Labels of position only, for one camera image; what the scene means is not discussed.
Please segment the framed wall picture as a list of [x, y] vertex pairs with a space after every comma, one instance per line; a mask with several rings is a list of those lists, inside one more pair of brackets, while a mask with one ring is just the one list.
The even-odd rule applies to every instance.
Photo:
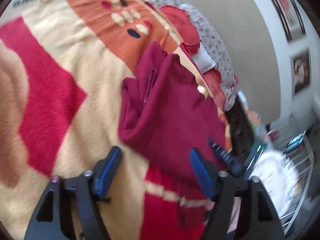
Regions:
[[293, 42], [303, 37], [304, 23], [294, 0], [271, 0], [284, 28], [288, 42]]

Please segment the dark carved wooden cabinet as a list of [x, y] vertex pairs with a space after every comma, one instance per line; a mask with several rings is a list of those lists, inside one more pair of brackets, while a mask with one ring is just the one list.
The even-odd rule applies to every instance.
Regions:
[[248, 116], [238, 96], [230, 110], [225, 112], [230, 124], [232, 154], [244, 162], [255, 141], [254, 132]]

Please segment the floral bedding headboard roll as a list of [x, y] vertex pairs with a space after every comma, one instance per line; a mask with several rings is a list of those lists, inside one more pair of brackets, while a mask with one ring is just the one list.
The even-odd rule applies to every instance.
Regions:
[[220, 35], [209, 22], [209, 20], [195, 7], [188, 3], [182, 3], [179, 0], [146, 0], [150, 2], [153, 6], [161, 8], [165, 5], [173, 5], [184, 11], [189, 15], [190, 20], [194, 27], [196, 28], [201, 44], [204, 50], [216, 63], [216, 69], [221, 75], [221, 89], [225, 94], [225, 106], [224, 110], [230, 110], [234, 103], [236, 97], [235, 85], [236, 76], [232, 66], [232, 61], [227, 51], [224, 42], [222, 41]]

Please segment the red heart pillow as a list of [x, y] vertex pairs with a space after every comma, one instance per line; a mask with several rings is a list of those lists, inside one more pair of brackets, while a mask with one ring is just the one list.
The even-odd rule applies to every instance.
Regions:
[[224, 111], [226, 96], [221, 88], [221, 74], [218, 70], [212, 68], [203, 74], [204, 80], [208, 85], [214, 101], [222, 111]]
[[173, 5], [162, 6], [160, 11], [172, 22], [188, 53], [197, 54], [201, 43], [200, 37], [187, 12]]

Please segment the dark red sweater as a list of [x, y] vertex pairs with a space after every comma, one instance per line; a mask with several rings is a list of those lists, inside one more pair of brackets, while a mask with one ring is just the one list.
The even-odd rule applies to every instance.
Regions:
[[198, 148], [204, 158], [223, 170], [208, 140], [225, 146], [225, 124], [213, 99], [197, 90], [195, 76], [177, 54], [152, 42], [143, 52], [134, 78], [123, 80], [119, 139], [151, 165], [181, 179], [195, 181], [189, 152]]

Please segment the orange red love blanket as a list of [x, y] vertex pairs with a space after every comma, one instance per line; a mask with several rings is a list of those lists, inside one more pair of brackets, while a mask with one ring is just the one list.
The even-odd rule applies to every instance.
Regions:
[[[112, 239], [199, 239], [210, 206], [195, 181], [151, 165], [118, 136], [123, 80], [152, 42], [213, 95], [172, 22], [146, 0], [12, 0], [1, 16], [1, 223], [24, 239], [53, 176], [73, 178], [118, 146], [98, 204]], [[230, 150], [229, 123], [225, 148]]]

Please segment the left red heart pillow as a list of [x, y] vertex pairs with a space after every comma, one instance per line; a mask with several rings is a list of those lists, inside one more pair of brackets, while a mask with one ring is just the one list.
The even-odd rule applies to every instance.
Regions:
[[160, 11], [172, 22], [188, 53], [197, 54], [201, 43], [200, 37], [187, 12], [173, 5], [162, 6]]

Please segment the right red heart pillow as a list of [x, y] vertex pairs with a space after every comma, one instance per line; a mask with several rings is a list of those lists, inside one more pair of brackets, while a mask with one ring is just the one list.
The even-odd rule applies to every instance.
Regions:
[[212, 68], [203, 74], [204, 80], [208, 85], [214, 101], [222, 111], [224, 111], [226, 96], [221, 88], [221, 74], [218, 70]]

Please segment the white square pillow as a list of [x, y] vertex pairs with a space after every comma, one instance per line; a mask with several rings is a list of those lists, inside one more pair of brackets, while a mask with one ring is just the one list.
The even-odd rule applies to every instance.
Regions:
[[216, 62], [208, 55], [202, 45], [200, 45], [197, 54], [191, 57], [201, 73], [205, 73], [216, 67]]

